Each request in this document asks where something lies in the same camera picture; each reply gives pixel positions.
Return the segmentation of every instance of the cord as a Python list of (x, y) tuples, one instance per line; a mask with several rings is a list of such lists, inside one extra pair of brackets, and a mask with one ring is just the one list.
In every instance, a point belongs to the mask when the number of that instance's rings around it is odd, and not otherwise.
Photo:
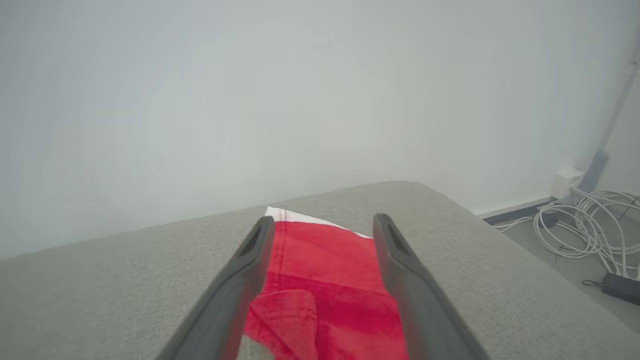
[[(573, 205), (561, 203), (547, 204), (540, 208), (534, 217), (522, 217), (509, 224), (495, 226), (495, 228), (499, 229), (501, 233), (504, 233), (518, 224), (533, 221), (533, 228), (536, 233), (536, 237), (549, 251), (554, 254), (568, 259), (581, 259), (591, 254), (598, 254), (598, 257), (608, 272), (612, 272), (623, 277), (629, 277), (627, 270), (632, 269), (637, 271), (636, 279), (640, 280), (640, 264), (638, 264), (638, 266), (627, 265), (627, 255), (639, 252), (640, 243), (633, 246), (627, 246), (625, 243), (625, 235), (619, 221), (622, 217), (616, 218), (609, 209), (607, 209), (613, 206), (625, 206), (626, 210), (623, 213), (623, 216), (627, 210), (631, 208), (640, 210), (640, 202), (638, 201), (638, 199), (640, 199), (640, 195), (636, 196), (629, 193), (613, 191), (586, 193), (576, 188), (572, 188), (571, 191)], [(616, 228), (620, 233), (619, 247), (612, 246), (609, 243), (605, 231), (603, 231), (600, 224), (594, 219), (594, 216), (599, 211), (606, 213), (611, 217), (614, 224), (616, 224)], [(584, 246), (571, 246), (563, 242), (556, 235), (552, 234), (544, 221), (542, 221), (542, 214), (548, 212), (568, 215), (572, 224), (558, 221), (557, 225), (577, 235), (578, 238), (584, 242)], [(550, 239), (548, 236), (545, 237), (543, 233), (551, 236), (555, 242), (560, 243), (560, 248), (555, 248), (549, 242)]]

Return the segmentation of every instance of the red cloth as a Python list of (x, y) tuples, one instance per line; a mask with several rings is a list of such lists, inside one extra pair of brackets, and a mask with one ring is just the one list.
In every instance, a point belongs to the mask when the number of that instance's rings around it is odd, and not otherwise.
[(330, 225), (276, 223), (244, 333), (278, 360), (408, 358), (373, 239)]

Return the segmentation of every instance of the power adapter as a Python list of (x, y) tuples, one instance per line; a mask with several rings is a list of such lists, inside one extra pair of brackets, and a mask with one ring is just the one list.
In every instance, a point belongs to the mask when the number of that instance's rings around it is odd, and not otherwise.
[(602, 279), (602, 292), (640, 305), (640, 281), (607, 272)]

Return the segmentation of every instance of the white plug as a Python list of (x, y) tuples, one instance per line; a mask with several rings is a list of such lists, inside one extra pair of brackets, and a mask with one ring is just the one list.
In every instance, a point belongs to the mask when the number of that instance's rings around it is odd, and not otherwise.
[(572, 187), (577, 188), (578, 185), (580, 185), (583, 177), (584, 173), (575, 170), (574, 168), (567, 168), (558, 171), (554, 176), (554, 182), (551, 184), (549, 195), (556, 199), (564, 199), (571, 195)]

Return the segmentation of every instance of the floor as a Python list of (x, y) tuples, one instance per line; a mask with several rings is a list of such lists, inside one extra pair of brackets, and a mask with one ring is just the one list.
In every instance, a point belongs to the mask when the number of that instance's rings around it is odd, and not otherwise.
[[(597, 220), (607, 234), (607, 237), (611, 239), (611, 243), (620, 246), (620, 236), (613, 222), (610, 219), (604, 218), (597, 218)], [(633, 219), (622, 218), (620, 224), (625, 233), (625, 243), (627, 245), (635, 245), (640, 242), (640, 222)], [(572, 246), (578, 247), (580, 244), (584, 244), (576, 235), (567, 230), (553, 227), (551, 231), (558, 238), (563, 239), (563, 241)], [(583, 259), (567, 259), (556, 256), (544, 247), (536, 237), (533, 222), (516, 225), (504, 234), (558, 271), (565, 279), (589, 295), (594, 302), (609, 310), (632, 330), (640, 334), (640, 306), (606, 295), (602, 293), (600, 288), (595, 286), (585, 286), (582, 284), (583, 280), (602, 281), (606, 270), (597, 255), (594, 254)], [(640, 253), (627, 257), (627, 262), (630, 265), (636, 265), (639, 261)], [(630, 271), (629, 275), (635, 277), (636, 272)]]

